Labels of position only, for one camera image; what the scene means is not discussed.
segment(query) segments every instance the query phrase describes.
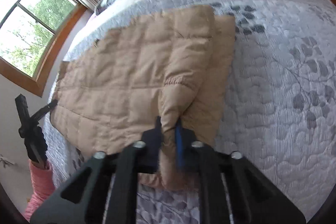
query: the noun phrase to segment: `wall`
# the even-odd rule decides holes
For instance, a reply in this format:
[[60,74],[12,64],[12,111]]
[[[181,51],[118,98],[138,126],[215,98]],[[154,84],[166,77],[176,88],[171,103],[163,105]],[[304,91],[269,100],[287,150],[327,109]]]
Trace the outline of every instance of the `wall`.
[[70,32],[50,71],[42,98],[24,90],[0,75],[0,154],[16,163],[15,166],[6,167],[5,169],[0,164],[0,182],[20,212],[23,212],[26,208],[27,198],[30,198],[32,194],[32,186],[26,148],[23,139],[18,133],[21,124],[14,99],[22,93],[26,97],[30,115],[46,105],[51,87],[58,73],[59,64],[68,51],[74,36],[84,27],[91,15],[91,11],[86,11]]

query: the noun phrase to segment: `black glove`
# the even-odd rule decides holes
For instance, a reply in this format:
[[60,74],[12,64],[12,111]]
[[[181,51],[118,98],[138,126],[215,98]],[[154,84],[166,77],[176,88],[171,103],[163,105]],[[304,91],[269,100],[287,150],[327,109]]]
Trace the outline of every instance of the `black glove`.
[[33,131],[25,138],[25,146],[27,149],[28,158],[32,161],[39,162],[32,149],[32,145],[36,147],[37,153],[40,155],[44,163],[47,162],[46,151],[48,149],[45,142],[44,135],[41,127],[34,127]]

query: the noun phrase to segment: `person's arm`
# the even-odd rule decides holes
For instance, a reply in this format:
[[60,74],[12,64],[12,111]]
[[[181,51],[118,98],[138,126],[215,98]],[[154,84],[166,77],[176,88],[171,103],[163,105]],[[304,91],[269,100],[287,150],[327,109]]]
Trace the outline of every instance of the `person's arm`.
[[53,167],[49,162],[44,167],[38,162],[29,160],[29,168],[34,192],[24,213],[28,222],[33,212],[55,191]]

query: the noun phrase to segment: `quilted bedspread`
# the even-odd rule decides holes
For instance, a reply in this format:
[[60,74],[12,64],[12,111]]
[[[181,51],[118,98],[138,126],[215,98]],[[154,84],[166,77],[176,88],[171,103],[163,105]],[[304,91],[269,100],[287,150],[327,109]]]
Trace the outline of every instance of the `quilted bedspread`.
[[[136,15],[209,4],[236,17],[235,55],[216,149],[241,151],[304,213],[336,183],[336,8],[329,0],[120,0],[78,34],[77,58]],[[84,158],[45,119],[59,184]],[[139,186],[138,223],[199,223],[198,194]]]

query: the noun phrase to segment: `beige puffer garment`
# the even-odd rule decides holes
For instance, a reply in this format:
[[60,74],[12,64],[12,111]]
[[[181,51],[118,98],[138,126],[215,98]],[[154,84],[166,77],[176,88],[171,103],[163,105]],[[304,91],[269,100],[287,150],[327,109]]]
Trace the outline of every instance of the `beige puffer garment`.
[[235,19],[207,5],[133,19],[109,30],[79,59],[61,64],[52,125],[82,153],[120,152],[161,116],[164,143],[157,174],[140,182],[171,190],[194,187],[175,170],[179,117],[213,145],[233,55]]

